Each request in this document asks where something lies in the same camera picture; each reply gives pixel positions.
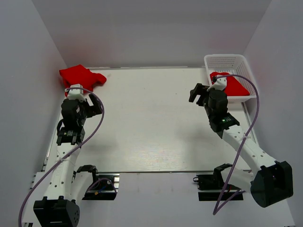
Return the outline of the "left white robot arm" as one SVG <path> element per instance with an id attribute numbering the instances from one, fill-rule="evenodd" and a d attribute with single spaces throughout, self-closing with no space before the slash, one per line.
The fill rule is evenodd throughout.
<path id="1" fill-rule="evenodd" d="M 68 95 L 61 105 L 62 119 L 57 125 L 56 160 L 43 198 L 34 202 L 33 211 L 43 227 L 76 227 L 80 202 L 88 188 L 99 186 L 100 177 L 92 165 L 75 168 L 86 141 L 84 124 L 88 118 L 103 115 L 100 99 L 90 94 L 90 105 L 82 95 Z"/>

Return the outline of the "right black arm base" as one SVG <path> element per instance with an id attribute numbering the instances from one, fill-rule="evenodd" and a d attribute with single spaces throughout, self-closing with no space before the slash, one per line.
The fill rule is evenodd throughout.
<path id="1" fill-rule="evenodd" d="M 224 186 L 224 181 L 221 175 L 221 171 L 231 168 L 232 164 L 223 164 L 214 169 L 211 174 L 199 174 L 193 178 L 193 182 L 198 187 L 198 198 L 199 201 L 217 201 L 221 190 Z M 226 201 L 232 196 L 239 188 L 234 185 L 227 185 L 222 201 Z M 232 201 L 243 201 L 242 193 L 238 193 L 231 199 Z"/>

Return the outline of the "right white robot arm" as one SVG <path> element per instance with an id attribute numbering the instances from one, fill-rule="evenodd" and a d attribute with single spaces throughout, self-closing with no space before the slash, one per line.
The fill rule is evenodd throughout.
<path id="1" fill-rule="evenodd" d="M 243 171 L 234 164 L 222 164 L 214 169 L 212 175 L 199 176 L 199 189 L 221 189 L 226 196 L 228 189 L 236 188 L 230 200 L 248 192 L 263 208 L 292 197 L 292 167 L 286 161 L 275 160 L 245 134 L 240 123 L 228 112 L 224 91 L 198 83 L 190 91 L 189 101 L 194 102 L 196 96 L 200 96 L 197 105 L 205 108 L 211 129 L 233 147 L 237 151 L 236 156 L 250 168 Z"/>

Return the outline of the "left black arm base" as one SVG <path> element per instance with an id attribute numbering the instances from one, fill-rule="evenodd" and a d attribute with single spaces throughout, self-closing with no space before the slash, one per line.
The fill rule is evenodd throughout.
<path id="1" fill-rule="evenodd" d="M 116 198 L 120 174 L 103 174 L 93 165 L 84 165 L 74 171 L 74 178 L 84 172 L 90 174 L 90 186 L 93 186 L 85 193 L 84 201 L 113 201 Z"/>

